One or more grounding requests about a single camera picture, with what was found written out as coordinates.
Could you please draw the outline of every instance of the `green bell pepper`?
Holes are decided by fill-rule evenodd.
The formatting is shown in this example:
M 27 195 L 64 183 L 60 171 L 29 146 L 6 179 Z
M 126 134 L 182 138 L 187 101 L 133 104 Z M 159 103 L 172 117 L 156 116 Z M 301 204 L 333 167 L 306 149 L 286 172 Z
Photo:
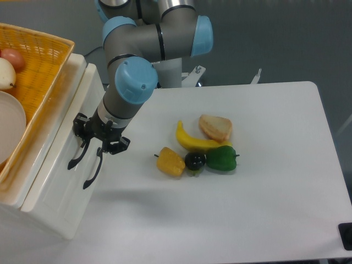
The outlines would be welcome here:
M 206 164 L 217 171 L 229 172 L 236 169 L 236 150 L 231 146 L 221 146 L 209 150 L 206 154 Z

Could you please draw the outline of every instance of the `blue joint cap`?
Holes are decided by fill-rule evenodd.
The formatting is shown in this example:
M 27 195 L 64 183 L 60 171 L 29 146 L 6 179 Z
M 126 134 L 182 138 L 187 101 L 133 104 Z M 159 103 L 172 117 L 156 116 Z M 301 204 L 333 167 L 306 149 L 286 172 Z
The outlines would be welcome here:
M 213 48 L 213 27 L 207 16 L 199 15 L 193 39 L 191 57 L 208 53 Z
M 115 16 L 114 18 L 110 18 L 103 26 L 103 46 L 105 39 L 114 29 L 123 25 L 136 25 L 136 22 L 131 18 L 126 18 L 124 16 Z
M 115 72 L 115 86 L 120 96 L 133 105 L 143 104 L 158 83 L 153 65 L 141 57 L 127 58 Z
M 105 15 L 104 11 L 101 9 L 101 6 L 99 4 L 99 0 L 94 0 L 94 4 L 95 4 L 95 7 L 97 8 L 97 11 L 98 11 L 98 14 L 99 14 L 101 21 L 103 21 L 104 23 L 107 22 L 109 19 Z

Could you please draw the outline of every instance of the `gray floor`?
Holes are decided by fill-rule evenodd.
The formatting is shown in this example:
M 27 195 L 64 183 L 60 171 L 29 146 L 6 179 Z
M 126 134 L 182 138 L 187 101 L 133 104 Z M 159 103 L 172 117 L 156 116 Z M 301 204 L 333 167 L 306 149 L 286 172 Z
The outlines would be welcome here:
M 313 81 L 352 193 L 352 124 L 337 134 L 352 114 L 352 1 L 198 0 L 197 11 L 212 21 L 214 48 L 184 59 L 184 72 L 203 65 L 204 85 L 248 84 L 259 68 L 261 83 Z M 71 39 L 75 53 L 102 44 L 93 0 L 0 2 L 0 22 Z M 87 61 L 106 83 L 102 50 Z

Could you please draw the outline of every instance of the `bell pepper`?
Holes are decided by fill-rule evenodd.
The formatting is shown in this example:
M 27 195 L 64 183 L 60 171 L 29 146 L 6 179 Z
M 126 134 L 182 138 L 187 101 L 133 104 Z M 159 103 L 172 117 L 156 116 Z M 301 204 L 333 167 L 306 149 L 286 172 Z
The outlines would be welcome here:
M 184 168 L 185 162 L 183 158 L 168 147 L 161 149 L 156 166 L 162 172 L 165 172 L 174 177 L 180 177 Z
M 206 154 L 207 166 L 217 171 L 229 172 L 236 169 L 236 150 L 231 146 L 221 146 Z

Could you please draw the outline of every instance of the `yellow bell pepper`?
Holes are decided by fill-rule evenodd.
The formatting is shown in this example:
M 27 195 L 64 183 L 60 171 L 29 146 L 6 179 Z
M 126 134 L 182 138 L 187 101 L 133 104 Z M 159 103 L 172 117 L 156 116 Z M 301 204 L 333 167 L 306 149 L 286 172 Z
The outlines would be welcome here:
M 174 177 L 181 176 L 186 165 L 180 155 L 178 155 L 170 148 L 164 147 L 163 149 L 161 149 L 159 156 L 155 156 L 158 157 L 156 166 L 159 170 Z

